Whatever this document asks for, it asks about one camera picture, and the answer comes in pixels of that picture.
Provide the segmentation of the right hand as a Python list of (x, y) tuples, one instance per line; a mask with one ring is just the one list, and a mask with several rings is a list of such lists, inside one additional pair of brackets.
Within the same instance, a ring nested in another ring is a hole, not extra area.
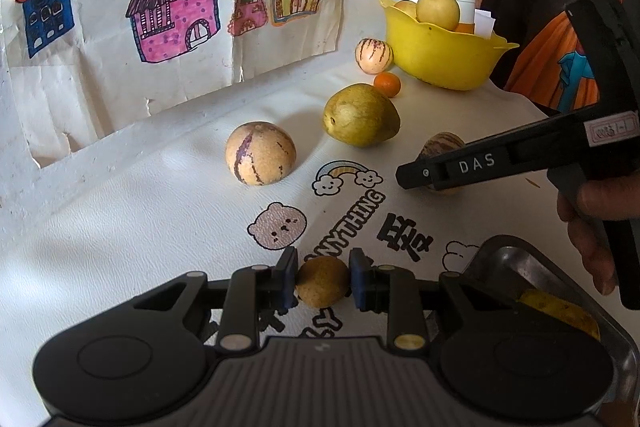
[(558, 193), (556, 211), (566, 224), (570, 243), (582, 256), (594, 287), (603, 296), (617, 286), (610, 248), (599, 237), (596, 221), (638, 219), (640, 213), (639, 173), (620, 178), (589, 181), (578, 188), (576, 202)]

